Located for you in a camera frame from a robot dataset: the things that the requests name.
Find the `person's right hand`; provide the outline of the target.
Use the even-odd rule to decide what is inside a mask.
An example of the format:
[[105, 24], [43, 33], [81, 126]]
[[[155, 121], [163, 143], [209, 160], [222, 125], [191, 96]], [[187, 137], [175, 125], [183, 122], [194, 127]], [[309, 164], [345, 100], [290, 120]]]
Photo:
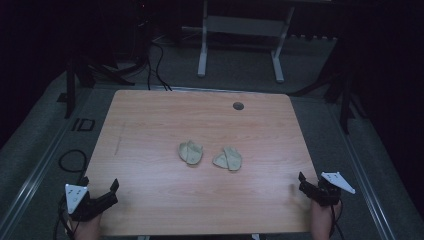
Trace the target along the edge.
[[310, 230], [313, 240], [330, 240], [333, 220], [341, 213], [341, 202], [333, 206], [320, 206], [315, 200], [311, 201]]

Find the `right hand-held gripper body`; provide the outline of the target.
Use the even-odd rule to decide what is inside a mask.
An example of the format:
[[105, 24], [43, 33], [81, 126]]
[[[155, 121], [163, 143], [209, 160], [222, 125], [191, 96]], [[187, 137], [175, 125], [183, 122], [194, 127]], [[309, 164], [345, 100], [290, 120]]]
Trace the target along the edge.
[[340, 172], [322, 172], [312, 199], [320, 206], [336, 205], [340, 200], [342, 190], [350, 194], [356, 193], [356, 190]]

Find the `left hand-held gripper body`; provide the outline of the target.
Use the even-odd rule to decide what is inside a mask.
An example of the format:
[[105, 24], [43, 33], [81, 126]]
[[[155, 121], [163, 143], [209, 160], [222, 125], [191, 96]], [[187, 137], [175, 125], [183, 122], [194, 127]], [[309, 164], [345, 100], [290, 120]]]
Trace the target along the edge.
[[90, 198], [87, 186], [65, 185], [67, 213], [73, 221], [87, 222], [101, 214], [98, 202]]

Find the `beige sock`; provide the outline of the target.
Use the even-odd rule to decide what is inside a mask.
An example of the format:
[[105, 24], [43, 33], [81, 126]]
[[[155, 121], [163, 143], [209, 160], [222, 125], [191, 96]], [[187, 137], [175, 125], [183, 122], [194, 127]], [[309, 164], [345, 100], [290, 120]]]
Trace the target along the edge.
[[242, 166], [242, 156], [236, 148], [226, 146], [220, 154], [213, 158], [212, 163], [229, 171], [238, 171]]
[[178, 153], [180, 158], [188, 165], [196, 165], [202, 159], [203, 146], [189, 140], [179, 145]]

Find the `person's left hand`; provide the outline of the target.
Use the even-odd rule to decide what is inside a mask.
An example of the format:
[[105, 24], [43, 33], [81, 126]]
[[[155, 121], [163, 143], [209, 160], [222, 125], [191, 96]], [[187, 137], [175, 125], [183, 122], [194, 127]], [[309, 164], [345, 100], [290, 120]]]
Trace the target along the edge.
[[99, 240], [101, 236], [102, 215], [97, 215], [95, 218], [87, 222], [70, 221], [71, 228], [75, 240]]

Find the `black metal stand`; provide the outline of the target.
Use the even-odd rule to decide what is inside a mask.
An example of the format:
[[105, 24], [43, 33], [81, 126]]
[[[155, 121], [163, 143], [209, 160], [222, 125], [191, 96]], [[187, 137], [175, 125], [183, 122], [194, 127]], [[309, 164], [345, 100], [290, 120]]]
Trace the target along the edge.
[[344, 50], [333, 50], [324, 63], [317, 80], [300, 90], [290, 92], [289, 96], [300, 97], [324, 85], [329, 85], [324, 94], [324, 100], [326, 103], [335, 103], [341, 99], [339, 124], [342, 131], [349, 134], [348, 119], [354, 77], [353, 57]]
[[77, 55], [71, 58], [66, 65], [66, 92], [62, 93], [58, 99], [59, 102], [66, 104], [65, 119], [71, 117], [76, 106], [75, 77], [78, 77], [84, 86], [93, 87], [95, 80], [91, 75], [91, 70], [94, 69], [118, 84], [134, 86], [134, 83], [125, 80], [123, 76], [136, 71], [140, 67], [140, 64], [135, 64], [128, 68], [112, 71], [88, 56]]

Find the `white desk frame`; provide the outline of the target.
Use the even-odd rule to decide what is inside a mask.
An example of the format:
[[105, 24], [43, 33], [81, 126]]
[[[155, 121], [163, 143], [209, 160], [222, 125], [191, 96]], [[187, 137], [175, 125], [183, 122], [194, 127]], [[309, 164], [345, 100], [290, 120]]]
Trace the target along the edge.
[[282, 48], [287, 37], [288, 29], [293, 17], [295, 8], [290, 7], [284, 20], [262, 20], [251, 18], [238, 18], [226, 17], [218, 15], [210, 15], [208, 13], [208, 0], [203, 0], [203, 13], [202, 13], [202, 42], [198, 63], [197, 76], [204, 77], [207, 69], [208, 57], [208, 34], [226, 33], [238, 35], [252, 35], [275, 37], [279, 40], [275, 49], [270, 52], [274, 75], [277, 83], [282, 83], [285, 78], [283, 74], [282, 65], [280, 62], [280, 55]]

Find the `grey floor rail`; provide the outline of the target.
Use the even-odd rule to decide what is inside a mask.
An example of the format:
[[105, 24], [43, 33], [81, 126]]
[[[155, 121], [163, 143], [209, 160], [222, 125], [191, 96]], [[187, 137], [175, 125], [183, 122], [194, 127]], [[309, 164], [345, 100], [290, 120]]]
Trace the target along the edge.
[[374, 188], [371, 185], [371, 182], [365, 172], [365, 169], [360, 161], [360, 157], [353, 145], [351, 137], [349, 134], [346, 134], [339, 123], [339, 118], [336, 112], [336, 106], [328, 105], [327, 109], [329, 114], [336, 124], [339, 135], [342, 138], [342, 142], [347, 148], [349, 162], [352, 168], [352, 171], [356, 177], [358, 186], [362, 192], [364, 200], [366, 202], [367, 208], [370, 212], [370, 215], [374, 221], [376, 229], [379, 233], [381, 240], [397, 240], [393, 230], [388, 222], [385, 211], [382, 208], [381, 202], [376, 195]]
[[58, 92], [46, 92], [0, 150], [0, 240], [13, 232], [91, 92], [79, 90], [69, 119], [64, 118], [66, 106], [54, 102]]

